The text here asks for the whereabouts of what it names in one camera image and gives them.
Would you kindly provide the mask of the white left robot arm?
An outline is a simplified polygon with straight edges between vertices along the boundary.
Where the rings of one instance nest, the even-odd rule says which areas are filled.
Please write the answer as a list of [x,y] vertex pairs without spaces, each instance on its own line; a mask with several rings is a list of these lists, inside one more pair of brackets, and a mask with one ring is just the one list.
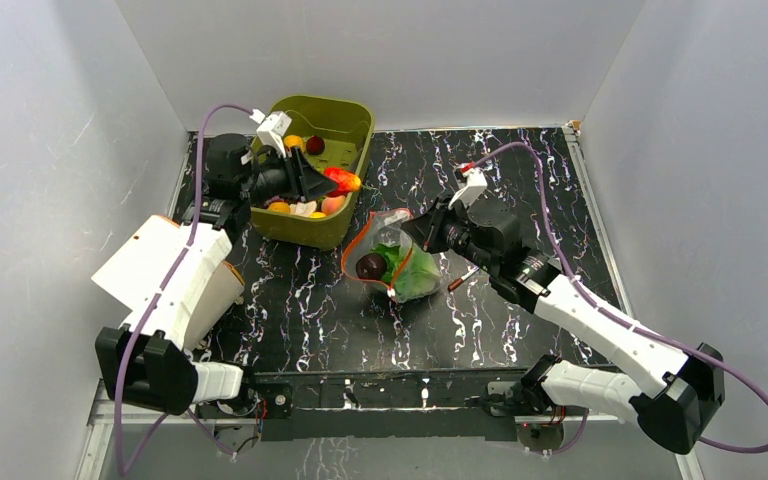
[[198,146],[195,196],[180,221],[154,215],[95,272],[93,281],[128,308],[98,333],[94,350],[110,399],[180,415],[220,400],[235,416],[254,411],[257,387],[243,368],[189,358],[243,292],[227,258],[253,207],[281,198],[312,201],[337,183],[299,147],[253,147],[241,134]]

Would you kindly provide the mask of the dark red cherry toy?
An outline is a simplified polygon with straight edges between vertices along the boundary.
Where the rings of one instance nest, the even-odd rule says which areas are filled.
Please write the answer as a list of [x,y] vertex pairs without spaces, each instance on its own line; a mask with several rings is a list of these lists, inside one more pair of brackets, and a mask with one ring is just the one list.
[[313,156],[321,155],[326,149],[325,140],[317,135],[312,135],[305,142],[306,153]]

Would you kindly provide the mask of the red cap marker pen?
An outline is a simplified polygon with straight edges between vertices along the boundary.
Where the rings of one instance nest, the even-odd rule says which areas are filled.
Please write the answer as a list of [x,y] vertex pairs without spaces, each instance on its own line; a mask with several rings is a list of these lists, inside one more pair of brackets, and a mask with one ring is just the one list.
[[477,274],[480,271],[481,271],[480,267],[477,267],[477,266],[471,267],[466,273],[462,274],[461,276],[457,277],[455,280],[450,282],[447,287],[447,291],[449,293],[453,293],[455,290],[461,287],[467,280],[469,280],[471,277],[473,277],[475,274]]

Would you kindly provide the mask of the olive green plastic basket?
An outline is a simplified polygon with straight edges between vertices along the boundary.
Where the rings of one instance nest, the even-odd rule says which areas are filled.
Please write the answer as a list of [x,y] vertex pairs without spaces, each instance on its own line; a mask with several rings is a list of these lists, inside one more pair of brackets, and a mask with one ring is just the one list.
[[304,94],[285,97],[271,110],[291,119],[284,134],[301,139],[305,158],[336,181],[338,189],[316,198],[326,203],[318,207],[318,216],[276,212],[255,204],[252,228],[268,240],[332,250],[343,242],[365,185],[374,116],[360,103]]

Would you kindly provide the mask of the clear zip bag orange zipper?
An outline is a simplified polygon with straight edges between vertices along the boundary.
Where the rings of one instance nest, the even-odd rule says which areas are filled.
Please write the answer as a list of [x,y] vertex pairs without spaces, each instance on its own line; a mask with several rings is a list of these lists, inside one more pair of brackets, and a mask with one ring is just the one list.
[[423,251],[402,230],[412,218],[406,208],[369,214],[365,226],[342,253],[342,273],[396,303],[437,293],[443,283],[439,257]]

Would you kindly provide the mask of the purple sweet potato toy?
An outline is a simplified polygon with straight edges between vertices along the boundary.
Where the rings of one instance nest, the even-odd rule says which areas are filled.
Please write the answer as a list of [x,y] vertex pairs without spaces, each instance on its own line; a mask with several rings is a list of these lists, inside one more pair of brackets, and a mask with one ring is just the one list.
[[285,198],[283,198],[281,196],[274,196],[274,197],[271,197],[271,198],[267,199],[264,202],[264,206],[268,208],[270,205],[272,205],[274,203],[287,203],[287,204],[289,204],[289,202],[290,201],[288,199],[285,199]]

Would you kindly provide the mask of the orange toy fruit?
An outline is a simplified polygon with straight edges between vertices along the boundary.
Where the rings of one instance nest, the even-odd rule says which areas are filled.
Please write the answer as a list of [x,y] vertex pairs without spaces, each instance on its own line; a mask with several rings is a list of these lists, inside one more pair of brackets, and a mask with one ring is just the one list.
[[289,203],[284,201],[272,202],[267,206],[267,210],[275,213],[291,214],[292,207]]

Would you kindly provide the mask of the white round slice toy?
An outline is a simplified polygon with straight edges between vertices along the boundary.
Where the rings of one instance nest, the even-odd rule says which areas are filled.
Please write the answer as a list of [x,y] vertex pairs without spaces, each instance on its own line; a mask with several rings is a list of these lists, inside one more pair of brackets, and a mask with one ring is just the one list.
[[290,213],[300,217],[310,217],[318,209],[316,201],[298,202],[290,205]]

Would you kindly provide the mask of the dark brown plum toy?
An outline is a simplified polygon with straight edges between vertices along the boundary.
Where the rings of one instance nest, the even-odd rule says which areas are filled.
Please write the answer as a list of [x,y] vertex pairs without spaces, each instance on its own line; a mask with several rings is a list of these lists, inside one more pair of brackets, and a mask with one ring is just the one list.
[[360,279],[380,281],[388,272],[387,260],[380,253],[367,253],[355,264],[355,272]]

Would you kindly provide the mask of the red strawberry toy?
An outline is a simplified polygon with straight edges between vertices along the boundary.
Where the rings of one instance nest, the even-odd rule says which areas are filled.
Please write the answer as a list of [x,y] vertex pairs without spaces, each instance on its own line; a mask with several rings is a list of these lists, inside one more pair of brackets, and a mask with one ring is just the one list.
[[324,175],[336,183],[336,188],[327,194],[328,197],[348,195],[358,192],[363,187],[363,182],[358,175],[339,167],[326,168]]

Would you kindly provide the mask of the peach toy fruit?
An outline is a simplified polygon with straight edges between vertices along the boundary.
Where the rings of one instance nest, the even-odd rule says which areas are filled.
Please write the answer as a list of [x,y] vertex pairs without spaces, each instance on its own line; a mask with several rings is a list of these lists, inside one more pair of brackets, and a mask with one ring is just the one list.
[[346,201],[345,195],[325,197],[320,204],[320,212],[326,216],[337,213]]

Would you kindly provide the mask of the green lettuce toy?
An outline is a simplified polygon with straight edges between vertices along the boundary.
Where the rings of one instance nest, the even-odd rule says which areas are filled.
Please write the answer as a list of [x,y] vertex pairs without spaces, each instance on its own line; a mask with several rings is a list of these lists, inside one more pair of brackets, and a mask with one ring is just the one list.
[[387,260],[389,269],[380,281],[393,291],[395,301],[419,299],[440,287],[442,274],[436,258],[413,244],[378,244],[372,252],[380,253]]

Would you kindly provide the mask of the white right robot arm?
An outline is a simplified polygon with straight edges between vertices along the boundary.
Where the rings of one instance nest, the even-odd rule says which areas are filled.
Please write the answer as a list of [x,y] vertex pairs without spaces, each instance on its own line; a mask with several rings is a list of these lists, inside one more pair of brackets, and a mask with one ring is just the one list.
[[528,243],[501,201],[465,207],[441,196],[401,228],[427,253],[451,251],[478,266],[503,299],[574,334],[619,369],[544,356],[518,388],[531,411],[582,406],[634,422],[659,446],[687,454],[724,403],[724,371],[709,362],[723,358],[717,349],[701,343],[704,359],[688,355],[589,290],[578,291],[555,259]]

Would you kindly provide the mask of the yellow-orange tangerine toy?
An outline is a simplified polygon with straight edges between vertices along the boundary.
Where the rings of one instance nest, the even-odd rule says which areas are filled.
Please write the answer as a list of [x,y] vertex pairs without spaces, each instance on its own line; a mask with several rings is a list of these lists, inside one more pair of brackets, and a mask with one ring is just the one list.
[[298,135],[287,135],[283,138],[283,144],[287,151],[292,149],[299,149],[302,152],[305,151],[306,141],[303,137]]

